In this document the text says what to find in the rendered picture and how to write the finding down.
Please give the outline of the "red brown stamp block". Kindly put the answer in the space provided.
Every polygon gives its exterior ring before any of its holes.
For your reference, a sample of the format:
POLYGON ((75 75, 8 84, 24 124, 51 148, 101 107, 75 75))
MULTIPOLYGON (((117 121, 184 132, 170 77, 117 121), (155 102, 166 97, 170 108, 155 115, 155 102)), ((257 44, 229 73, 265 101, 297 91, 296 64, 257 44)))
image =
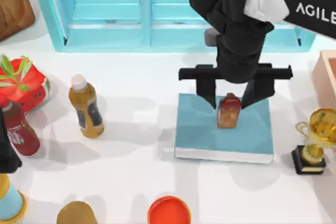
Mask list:
POLYGON ((242 104, 233 93, 227 93, 218 103, 217 127, 233 129, 237 126, 242 104))

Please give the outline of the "pale grey rounded box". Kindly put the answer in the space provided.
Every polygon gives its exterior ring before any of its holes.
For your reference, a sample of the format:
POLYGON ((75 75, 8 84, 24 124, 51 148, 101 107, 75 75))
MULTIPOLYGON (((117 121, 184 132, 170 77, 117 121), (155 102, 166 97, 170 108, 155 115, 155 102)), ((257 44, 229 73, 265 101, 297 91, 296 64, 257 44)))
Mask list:
POLYGON ((214 28, 208 28, 204 31, 204 43, 208 47, 216 47, 216 37, 219 32, 214 28))

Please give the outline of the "blue book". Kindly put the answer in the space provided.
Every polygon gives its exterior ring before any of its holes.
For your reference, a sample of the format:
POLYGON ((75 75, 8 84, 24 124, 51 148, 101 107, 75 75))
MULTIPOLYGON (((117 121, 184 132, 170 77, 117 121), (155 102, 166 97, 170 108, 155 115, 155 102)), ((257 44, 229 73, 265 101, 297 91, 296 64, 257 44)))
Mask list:
POLYGON ((274 157, 268 100, 239 115, 233 129, 217 127, 216 112, 203 98, 181 93, 178 98, 174 155, 177 158, 270 164, 274 157))

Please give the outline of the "salmon-coloured box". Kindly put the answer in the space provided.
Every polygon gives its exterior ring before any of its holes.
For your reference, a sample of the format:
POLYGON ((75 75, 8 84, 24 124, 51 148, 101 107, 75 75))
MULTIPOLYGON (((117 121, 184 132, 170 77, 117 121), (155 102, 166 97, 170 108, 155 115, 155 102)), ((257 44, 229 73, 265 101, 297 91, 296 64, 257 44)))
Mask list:
POLYGON ((320 51, 312 71, 312 83, 319 105, 336 110, 336 50, 320 51))

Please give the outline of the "gold trophy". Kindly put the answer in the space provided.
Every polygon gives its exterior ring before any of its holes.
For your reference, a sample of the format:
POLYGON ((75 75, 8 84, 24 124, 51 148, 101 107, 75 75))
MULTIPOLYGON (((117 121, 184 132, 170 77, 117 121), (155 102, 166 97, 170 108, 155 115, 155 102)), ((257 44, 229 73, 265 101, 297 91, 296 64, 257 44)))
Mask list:
POLYGON ((297 123, 296 130, 307 141, 291 152, 296 173, 323 174, 326 167, 324 150, 336 147, 336 110, 320 108, 310 115, 308 122, 297 123))

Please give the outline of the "light blue rack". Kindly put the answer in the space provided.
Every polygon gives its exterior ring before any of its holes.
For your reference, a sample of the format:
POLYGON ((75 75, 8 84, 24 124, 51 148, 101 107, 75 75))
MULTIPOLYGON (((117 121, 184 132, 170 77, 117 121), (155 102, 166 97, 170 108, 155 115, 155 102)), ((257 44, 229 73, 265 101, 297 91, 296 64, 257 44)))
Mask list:
POLYGON ((188 0, 38 0, 56 51, 207 52, 188 0))

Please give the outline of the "yellow brown bottle white cap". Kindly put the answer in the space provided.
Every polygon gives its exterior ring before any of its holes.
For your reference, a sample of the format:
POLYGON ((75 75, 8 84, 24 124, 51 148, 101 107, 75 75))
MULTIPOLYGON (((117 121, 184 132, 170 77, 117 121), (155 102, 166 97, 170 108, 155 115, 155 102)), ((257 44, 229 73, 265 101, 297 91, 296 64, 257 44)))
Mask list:
POLYGON ((71 78, 69 100, 75 108, 82 134, 88 138, 97 138, 104 131, 104 123, 97 106, 96 90, 83 75, 71 78))

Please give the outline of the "orange red bowl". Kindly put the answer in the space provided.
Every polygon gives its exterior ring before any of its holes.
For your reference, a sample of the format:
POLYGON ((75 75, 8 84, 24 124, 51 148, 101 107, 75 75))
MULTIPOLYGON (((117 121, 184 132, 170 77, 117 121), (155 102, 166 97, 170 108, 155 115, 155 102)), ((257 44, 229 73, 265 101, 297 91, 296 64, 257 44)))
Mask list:
POLYGON ((150 205, 147 224, 192 224, 192 216, 183 200, 175 196, 163 196, 150 205))

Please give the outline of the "brown bread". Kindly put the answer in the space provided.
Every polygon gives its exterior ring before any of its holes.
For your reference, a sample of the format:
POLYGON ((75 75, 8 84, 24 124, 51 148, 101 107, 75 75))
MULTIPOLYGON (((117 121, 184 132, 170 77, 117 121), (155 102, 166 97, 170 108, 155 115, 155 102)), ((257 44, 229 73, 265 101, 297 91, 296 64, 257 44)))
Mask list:
POLYGON ((56 224, 98 224, 92 208, 83 201, 72 201, 61 208, 56 224))

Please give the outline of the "red snack bag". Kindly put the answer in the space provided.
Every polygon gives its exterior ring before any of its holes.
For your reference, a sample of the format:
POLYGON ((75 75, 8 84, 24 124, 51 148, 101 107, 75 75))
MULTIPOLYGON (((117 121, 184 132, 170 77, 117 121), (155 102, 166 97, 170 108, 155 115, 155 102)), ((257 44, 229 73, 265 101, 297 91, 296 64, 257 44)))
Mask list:
POLYGON ((24 112, 29 112, 48 100, 50 82, 28 57, 9 60, 1 55, 0 93, 18 103, 24 112))

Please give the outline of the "red bottle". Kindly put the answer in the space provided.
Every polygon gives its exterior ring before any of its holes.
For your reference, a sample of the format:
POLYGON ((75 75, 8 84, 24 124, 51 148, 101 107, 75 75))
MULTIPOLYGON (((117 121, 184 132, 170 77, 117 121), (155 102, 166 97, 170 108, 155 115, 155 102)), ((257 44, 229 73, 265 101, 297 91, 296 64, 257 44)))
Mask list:
POLYGON ((7 135, 16 150, 23 156, 32 156, 40 148, 40 141, 34 129, 26 120, 21 107, 8 99, 0 101, 7 135))

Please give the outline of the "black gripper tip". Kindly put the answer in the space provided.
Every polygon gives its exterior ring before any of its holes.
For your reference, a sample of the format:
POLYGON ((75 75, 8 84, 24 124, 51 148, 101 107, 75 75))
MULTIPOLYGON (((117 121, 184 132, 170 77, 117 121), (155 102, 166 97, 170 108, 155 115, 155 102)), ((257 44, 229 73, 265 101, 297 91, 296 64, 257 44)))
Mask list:
POLYGON ((0 174, 13 174, 22 166, 22 161, 14 151, 9 137, 0 108, 0 174))

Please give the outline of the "wooden cupboard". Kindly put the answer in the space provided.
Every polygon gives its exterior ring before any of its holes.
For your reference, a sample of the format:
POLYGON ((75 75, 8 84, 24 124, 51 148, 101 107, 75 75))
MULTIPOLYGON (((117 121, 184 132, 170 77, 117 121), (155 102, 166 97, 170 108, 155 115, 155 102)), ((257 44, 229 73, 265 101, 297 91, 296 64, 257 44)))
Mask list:
POLYGON ((34 22, 35 15, 29 0, 0 0, 0 41, 34 22))

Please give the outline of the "blue and yellow cup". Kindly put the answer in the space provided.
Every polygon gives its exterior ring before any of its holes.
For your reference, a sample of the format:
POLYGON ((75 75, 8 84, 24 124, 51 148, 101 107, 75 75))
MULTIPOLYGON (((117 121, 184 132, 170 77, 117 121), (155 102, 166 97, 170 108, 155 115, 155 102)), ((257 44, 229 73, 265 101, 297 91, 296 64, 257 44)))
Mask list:
POLYGON ((0 224, 14 224, 25 214, 27 200, 10 182, 7 174, 0 174, 0 224))

